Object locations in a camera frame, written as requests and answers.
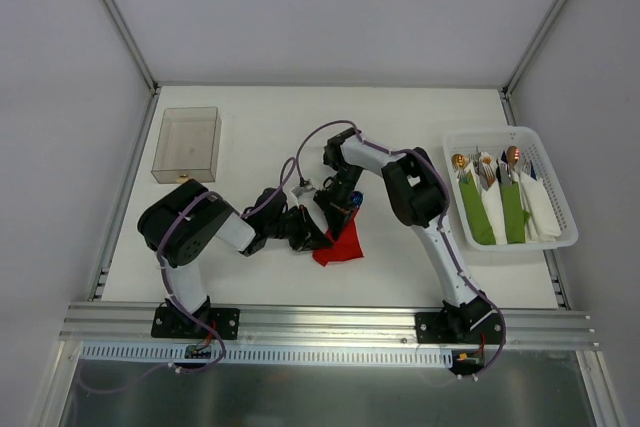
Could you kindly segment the gold spoon in basket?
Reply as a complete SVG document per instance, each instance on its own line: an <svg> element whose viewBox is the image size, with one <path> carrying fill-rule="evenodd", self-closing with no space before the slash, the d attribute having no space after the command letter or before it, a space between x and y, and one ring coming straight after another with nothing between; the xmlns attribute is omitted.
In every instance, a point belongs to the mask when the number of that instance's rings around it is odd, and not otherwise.
<svg viewBox="0 0 640 427"><path fill-rule="evenodd" d="M455 153L451 157L451 162L457 172L465 172L469 165L469 158L463 154Z"/></svg>

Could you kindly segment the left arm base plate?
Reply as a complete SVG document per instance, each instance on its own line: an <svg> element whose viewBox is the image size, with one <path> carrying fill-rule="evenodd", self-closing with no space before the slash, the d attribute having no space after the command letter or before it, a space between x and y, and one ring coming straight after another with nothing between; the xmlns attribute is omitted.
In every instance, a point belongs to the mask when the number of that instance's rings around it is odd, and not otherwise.
<svg viewBox="0 0 640 427"><path fill-rule="evenodd" d="M240 326L241 311L237 308L202 307L195 316L213 328L223 340L236 340ZM188 319L169 304L161 304L154 312L150 335L157 339L205 339L210 332L200 324Z"/></svg>

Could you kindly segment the white napkin roll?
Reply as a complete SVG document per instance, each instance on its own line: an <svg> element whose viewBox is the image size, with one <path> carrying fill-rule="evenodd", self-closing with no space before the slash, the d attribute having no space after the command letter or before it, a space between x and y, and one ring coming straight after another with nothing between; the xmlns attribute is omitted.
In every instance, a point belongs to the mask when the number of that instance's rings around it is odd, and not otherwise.
<svg viewBox="0 0 640 427"><path fill-rule="evenodd" d="M486 152L477 157L476 173L480 181L481 200L492 228L495 243L506 245L507 236L500 185L496 174L497 164Z"/></svg>

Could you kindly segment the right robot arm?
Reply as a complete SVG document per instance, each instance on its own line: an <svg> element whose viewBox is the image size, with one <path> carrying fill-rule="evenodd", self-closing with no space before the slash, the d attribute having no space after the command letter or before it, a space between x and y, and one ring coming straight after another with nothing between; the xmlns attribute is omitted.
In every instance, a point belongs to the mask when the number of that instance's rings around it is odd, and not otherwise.
<svg viewBox="0 0 640 427"><path fill-rule="evenodd" d="M449 334L463 343L480 335L492 306L464 265L451 233L448 191L426 152L388 150L350 128L327 141L323 163L335 175L315 193L314 202L324 214L330 238L339 239L358 209L355 191L361 174L380 177L393 213L418 236L436 271Z"/></svg>

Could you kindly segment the white plastic basket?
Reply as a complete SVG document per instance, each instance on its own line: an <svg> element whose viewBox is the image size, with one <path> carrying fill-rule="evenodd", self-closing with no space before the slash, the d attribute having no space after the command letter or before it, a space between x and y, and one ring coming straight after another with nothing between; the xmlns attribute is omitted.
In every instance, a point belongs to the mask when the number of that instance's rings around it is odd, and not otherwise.
<svg viewBox="0 0 640 427"><path fill-rule="evenodd" d="M505 152L509 146L515 145L520 149L521 158L514 170L510 170L506 163ZM528 252L568 247L578 239L578 230L570 208L552 167L550 159L537 133L527 127L502 126L484 129L465 129L449 132L443 137L443 150L449 177L452 184L452 196L456 199L459 216L467 243L479 251L495 252ZM547 190L561 234L554 242L536 242L506 245L480 245L472 238L462 196L458 186L459 177L463 172L457 172L452 166L451 157L460 153L469 158L470 169L474 174L477 189L480 193L480 181L476 173L477 157L480 153L488 153L496 162L496 174L499 185L519 184L519 172L525 171L533 179L541 180Z"/></svg>

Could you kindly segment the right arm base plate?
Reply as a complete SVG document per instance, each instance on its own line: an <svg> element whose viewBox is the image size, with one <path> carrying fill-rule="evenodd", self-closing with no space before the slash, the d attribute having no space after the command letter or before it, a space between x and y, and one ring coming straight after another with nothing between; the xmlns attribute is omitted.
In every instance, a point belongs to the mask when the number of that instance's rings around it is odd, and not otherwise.
<svg viewBox="0 0 640 427"><path fill-rule="evenodd" d="M497 313L490 314L475 327L464 327L462 320L444 309L420 311L414 315L414 327L420 344L499 345L506 332Z"/></svg>

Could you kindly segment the right white napkin rolls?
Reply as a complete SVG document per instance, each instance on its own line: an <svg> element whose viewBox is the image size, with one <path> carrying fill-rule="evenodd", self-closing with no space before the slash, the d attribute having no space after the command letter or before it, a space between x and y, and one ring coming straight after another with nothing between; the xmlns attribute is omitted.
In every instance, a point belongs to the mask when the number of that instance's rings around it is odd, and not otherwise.
<svg viewBox="0 0 640 427"><path fill-rule="evenodd" d="M554 242L561 229L543 182L520 171L519 188L525 212L526 242Z"/></svg>

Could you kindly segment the left green napkin roll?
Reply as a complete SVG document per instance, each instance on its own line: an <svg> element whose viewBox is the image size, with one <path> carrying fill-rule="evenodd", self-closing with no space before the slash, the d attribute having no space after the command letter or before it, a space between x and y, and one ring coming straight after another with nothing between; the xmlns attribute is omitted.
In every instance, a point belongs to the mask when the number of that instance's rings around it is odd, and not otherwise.
<svg viewBox="0 0 640 427"><path fill-rule="evenodd" d="M474 174L465 169L458 180L459 190L472 238L480 245L495 245L496 238L488 219Z"/></svg>

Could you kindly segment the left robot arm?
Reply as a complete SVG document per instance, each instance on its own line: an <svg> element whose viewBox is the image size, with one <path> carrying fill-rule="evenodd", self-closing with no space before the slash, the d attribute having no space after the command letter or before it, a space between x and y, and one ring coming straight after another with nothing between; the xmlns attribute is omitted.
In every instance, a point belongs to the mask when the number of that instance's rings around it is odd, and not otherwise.
<svg viewBox="0 0 640 427"><path fill-rule="evenodd" d="M137 223L146 246L155 253L175 312L174 325L188 337L208 328L210 298L197 258L215 238L248 257L271 239L285 240L295 252L329 248L333 242L306 207L290 207L286 195L265 189L244 218L219 194L189 180L150 206Z"/></svg>

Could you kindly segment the clear plastic box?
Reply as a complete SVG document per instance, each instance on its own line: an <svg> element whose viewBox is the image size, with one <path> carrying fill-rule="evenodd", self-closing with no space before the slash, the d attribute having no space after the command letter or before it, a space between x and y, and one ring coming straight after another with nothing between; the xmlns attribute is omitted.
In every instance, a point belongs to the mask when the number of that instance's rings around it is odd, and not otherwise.
<svg viewBox="0 0 640 427"><path fill-rule="evenodd" d="M164 111L151 173L159 184L189 179L213 183L217 177L222 119L217 107Z"/></svg>

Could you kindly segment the aluminium front rail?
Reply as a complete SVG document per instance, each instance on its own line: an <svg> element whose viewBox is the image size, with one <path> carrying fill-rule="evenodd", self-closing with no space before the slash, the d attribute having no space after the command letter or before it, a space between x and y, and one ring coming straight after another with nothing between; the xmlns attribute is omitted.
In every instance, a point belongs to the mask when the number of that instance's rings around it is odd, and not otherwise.
<svg viewBox="0 0 640 427"><path fill-rule="evenodd" d="M148 341L158 304L74 302L61 340ZM417 308L240 306L237 342L243 345L414 348ZM518 350L597 351L601 338L590 315L576 310L505 309L505 347Z"/></svg>

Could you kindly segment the red paper napkin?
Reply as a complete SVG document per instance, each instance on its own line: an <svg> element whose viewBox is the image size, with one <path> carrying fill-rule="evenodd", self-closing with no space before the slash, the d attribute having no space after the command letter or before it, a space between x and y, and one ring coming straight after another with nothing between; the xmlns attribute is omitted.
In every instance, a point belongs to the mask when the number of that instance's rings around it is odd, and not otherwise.
<svg viewBox="0 0 640 427"><path fill-rule="evenodd" d="M333 242L332 246L314 250L312 254L314 261L321 266L326 267L331 263L344 263L364 257L354 219L347 223L337 240L333 238L329 229L325 234Z"/></svg>

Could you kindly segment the copper spoon in basket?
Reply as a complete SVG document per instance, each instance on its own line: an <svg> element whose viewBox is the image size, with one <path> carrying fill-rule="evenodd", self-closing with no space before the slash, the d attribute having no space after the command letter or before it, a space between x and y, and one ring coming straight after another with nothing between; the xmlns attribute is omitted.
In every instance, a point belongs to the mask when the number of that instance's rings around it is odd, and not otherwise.
<svg viewBox="0 0 640 427"><path fill-rule="evenodd" d="M515 145L509 146L505 152L505 156L508 168L514 170L521 158L520 149Z"/></svg>

